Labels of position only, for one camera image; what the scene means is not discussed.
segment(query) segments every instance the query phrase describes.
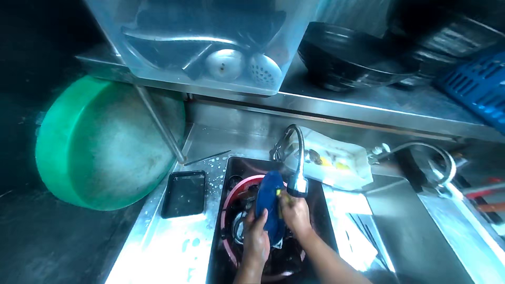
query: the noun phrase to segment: forearm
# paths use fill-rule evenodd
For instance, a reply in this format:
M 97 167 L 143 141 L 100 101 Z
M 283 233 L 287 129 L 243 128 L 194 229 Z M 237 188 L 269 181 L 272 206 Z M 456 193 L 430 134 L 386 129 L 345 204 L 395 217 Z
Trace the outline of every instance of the forearm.
M 237 275 L 233 284 L 250 284 L 261 283 L 261 275 L 263 274 L 263 266 L 257 261 L 244 256 L 243 262 L 238 268 Z
M 332 250 L 314 230 L 299 236 L 299 241 L 324 284 L 371 284 Z

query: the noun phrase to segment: black tray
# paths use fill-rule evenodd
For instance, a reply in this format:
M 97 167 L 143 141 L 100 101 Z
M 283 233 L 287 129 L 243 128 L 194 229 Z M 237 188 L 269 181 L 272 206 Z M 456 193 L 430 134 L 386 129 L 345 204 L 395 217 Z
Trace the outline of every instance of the black tray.
M 161 217 L 172 218 L 204 211 L 205 172 L 174 172 L 168 177 Z

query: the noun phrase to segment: dish rack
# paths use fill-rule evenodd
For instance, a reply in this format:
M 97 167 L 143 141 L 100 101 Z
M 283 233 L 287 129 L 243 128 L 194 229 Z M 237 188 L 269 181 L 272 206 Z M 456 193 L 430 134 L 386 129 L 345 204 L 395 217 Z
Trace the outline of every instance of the dish rack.
M 436 83 L 505 134 L 505 52 L 461 65 Z

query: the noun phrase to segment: hand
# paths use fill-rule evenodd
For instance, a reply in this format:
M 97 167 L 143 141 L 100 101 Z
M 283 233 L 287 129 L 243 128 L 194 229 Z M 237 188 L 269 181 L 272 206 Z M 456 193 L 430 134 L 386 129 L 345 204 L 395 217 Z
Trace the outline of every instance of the hand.
M 282 218 L 297 239 L 301 240 L 313 231 L 309 206 L 305 198 L 293 197 L 283 190 L 280 194 L 280 204 Z
M 264 209 L 261 216 L 254 220 L 254 208 L 249 210 L 244 220 L 244 255 L 242 265 L 250 269 L 263 271 L 265 262 L 270 254 L 268 233 L 263 230 L 267 222 L 268 210 Z

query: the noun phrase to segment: clear plastic bin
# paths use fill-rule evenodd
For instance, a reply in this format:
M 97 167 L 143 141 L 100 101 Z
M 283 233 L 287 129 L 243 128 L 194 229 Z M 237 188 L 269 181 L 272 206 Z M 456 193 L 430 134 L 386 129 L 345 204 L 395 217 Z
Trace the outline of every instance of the clear plastic bin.
M 86 0 L 138 77 L 271 96 L 314 0 Z

